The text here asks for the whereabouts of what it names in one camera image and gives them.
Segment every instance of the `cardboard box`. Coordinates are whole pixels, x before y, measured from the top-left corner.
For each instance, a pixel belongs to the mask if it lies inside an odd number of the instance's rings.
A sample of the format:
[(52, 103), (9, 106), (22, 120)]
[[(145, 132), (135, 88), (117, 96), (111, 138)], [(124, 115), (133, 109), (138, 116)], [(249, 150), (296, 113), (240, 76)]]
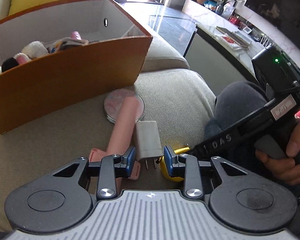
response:
[(0, 133), (135, 82), (152, 36), (113, 0), (61, 0), (0, 20), (0, 66), (32, 41), (70, 37), (73, 31), (95, 42), (0, 75)]

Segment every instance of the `black tv screen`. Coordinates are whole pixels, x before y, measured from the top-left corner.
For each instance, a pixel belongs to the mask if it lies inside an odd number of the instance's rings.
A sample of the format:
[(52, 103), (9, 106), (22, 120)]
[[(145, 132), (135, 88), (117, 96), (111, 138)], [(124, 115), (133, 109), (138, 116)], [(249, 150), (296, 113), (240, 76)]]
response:
[(245, 6), (272, 23), (300, 49), (300, 0), (247, 0)]

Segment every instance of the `ridged gray panel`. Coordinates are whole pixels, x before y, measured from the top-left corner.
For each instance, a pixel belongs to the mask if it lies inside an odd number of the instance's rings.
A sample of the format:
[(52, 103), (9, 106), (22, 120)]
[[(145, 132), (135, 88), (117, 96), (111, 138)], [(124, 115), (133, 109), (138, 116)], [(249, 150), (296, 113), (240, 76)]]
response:
[(16, 230), (7, 239), (292, 240), (297, 238), (288, 231), (268, 236), (249, 236), (231, 231), (210, 215), (204, 203), (186, 200), (179, 191), (125, 190), (122, 196), (115, 200), (99, 202), (86, 221), (68, 231), (35, 236)]

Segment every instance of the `yellow handle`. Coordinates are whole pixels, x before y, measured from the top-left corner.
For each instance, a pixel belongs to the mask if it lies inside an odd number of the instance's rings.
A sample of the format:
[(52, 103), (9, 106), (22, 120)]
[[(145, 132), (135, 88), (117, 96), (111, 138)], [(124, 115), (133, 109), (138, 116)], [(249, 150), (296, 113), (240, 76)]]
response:
[[(189, 151), (190, 148), (189, 147), (185, 147), (185, 148), (181, 148), (181, 149), (177, 149), (177, 150), (174, 150), (174, 153), (175, 154), (181, 154), (181, 153), (185, 153), (187, 151)], [(167, 170), (167, 167), (166, 167), (166, 164), (164, 162), (164, 157), (160, 157), (159, 159), (159, 164), (160, 164), (160, 170), (161, 170), (161, 173), (162, 175), (168, 179), (168, 180), (172, 180), (172, 181), (175, 181), (175, 182), (181, 182), (183, 181), (184, 179), (181, 178), (181, 177), (170, 177), (169, 174), (168, 174), (168, 170)]]

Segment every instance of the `white label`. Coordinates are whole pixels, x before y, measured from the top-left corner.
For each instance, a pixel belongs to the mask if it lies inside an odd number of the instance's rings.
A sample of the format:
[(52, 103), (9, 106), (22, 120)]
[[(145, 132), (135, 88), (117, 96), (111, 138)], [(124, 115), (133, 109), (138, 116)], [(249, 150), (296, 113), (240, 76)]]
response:
[(271, 109), (271, 113), (274, 119), (277, 121), (287, 112), (289, 112), (297, 103), (295, 102), (292, 95), (288, 95), (283, 101), (277, 104), (274, 108)]

